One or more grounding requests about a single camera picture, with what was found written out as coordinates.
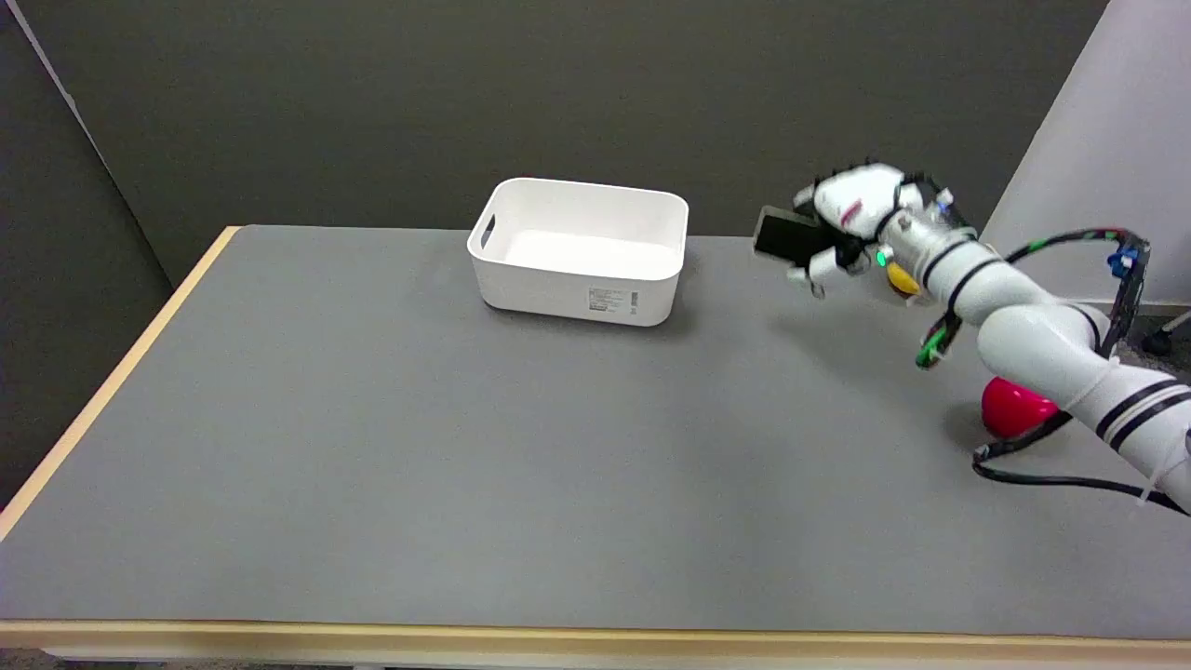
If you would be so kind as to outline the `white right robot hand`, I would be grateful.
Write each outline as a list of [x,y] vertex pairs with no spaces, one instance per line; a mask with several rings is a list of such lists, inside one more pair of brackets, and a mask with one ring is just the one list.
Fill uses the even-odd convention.
[[922,208],[919,184],[897,167],[867,164],[838,171],[796,192],[798,213],[813,213],[834,234],[833,246],[818,251],[807,267],[793,267],[787,278],[824,298],[828,286],[863,275],[872,267],[871,253],[890,217],[905,208]]

